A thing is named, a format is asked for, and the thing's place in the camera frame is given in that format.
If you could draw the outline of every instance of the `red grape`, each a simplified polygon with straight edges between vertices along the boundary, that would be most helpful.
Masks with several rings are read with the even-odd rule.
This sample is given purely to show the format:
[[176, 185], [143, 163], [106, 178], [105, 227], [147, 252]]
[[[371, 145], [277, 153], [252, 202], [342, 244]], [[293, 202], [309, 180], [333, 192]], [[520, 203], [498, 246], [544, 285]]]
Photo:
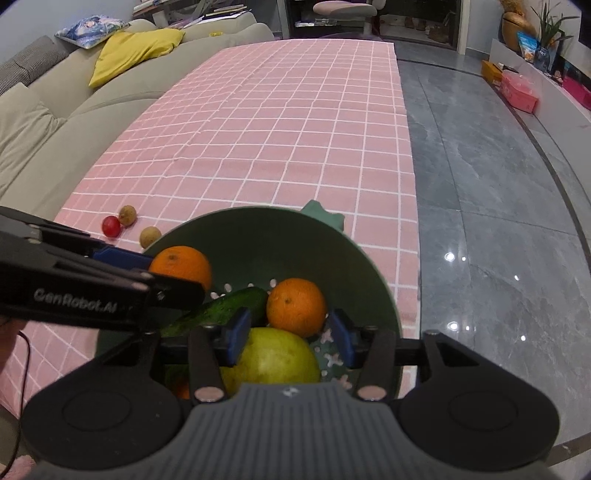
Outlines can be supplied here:
[[115, 215], [105, 217], [102, 225], [103, 233], [109, 238], [117, 238], [121, 233], [121, 224]]

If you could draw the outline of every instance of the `yellow pillow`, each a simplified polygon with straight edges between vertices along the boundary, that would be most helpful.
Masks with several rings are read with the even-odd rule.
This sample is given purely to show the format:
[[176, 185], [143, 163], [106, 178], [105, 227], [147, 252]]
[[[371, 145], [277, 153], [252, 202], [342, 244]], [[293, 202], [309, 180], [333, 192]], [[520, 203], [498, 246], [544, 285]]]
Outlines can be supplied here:
[[107, 40], [100, 52], [88, 86], [100, 87], [144, 60], [170, 53], [181, 43], [184, 34], [176, 28], [138, 33], [118, 31]]

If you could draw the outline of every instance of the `blue patterned pillow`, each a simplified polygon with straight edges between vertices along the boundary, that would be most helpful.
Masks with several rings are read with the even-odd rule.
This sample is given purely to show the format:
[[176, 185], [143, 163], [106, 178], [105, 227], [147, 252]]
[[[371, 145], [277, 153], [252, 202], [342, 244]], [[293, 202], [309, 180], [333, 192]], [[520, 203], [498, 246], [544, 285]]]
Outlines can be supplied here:
[[93, 15], [80, 20], [71, 27], [62, 28], [56, 33], [56, 37], [88, 49], [127, 27], [129, 27], [129, 22], [125, 20], [118, 20], [106, 15]]

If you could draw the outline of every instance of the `sofa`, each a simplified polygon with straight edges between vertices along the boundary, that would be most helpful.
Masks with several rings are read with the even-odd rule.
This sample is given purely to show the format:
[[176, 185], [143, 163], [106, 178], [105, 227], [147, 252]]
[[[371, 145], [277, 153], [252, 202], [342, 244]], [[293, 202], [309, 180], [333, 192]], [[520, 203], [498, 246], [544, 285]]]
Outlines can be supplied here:
[[[147, 20], [134, 20], [127, 31], [155, 29]], [[251, 13], [185, 32], [171, 53], [140, 63], [97, 90], [88, 84], [104, 43], [70, 53], [28, 85], [26, 95], [47, 107], [57, 127], [3, 168], [0, 125], [0, 205], [54, 219], [96, 160], [176, 82], [224, 48], [274, 40]]]

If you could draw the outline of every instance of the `chair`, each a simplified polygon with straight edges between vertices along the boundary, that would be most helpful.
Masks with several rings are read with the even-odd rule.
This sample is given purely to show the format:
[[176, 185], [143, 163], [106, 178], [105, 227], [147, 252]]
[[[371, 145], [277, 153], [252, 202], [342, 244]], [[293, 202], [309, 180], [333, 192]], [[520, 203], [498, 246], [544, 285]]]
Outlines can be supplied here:
[[338, 36], [346, 38], [346, 36], [349, 35], [349, 38], [381, 40], [379, 37], [376, 37], [376, 35], [379, 35], [379, 22], [374, 22], [372, 24], [372, 19], [378, 16], [378, 10], [384, 8], [385, 4], [386, 0], [367, 0], [367, 3], [346, 2], [345, 0], [326, 0], [314, 5], [314, 13], [326, 18], [334, 18], [336, 20], [353, 20], [354, 18], [359, 17], [365, 19], [362, 35], [336, 34], [328, 35], [328, 37], [334, 38]]

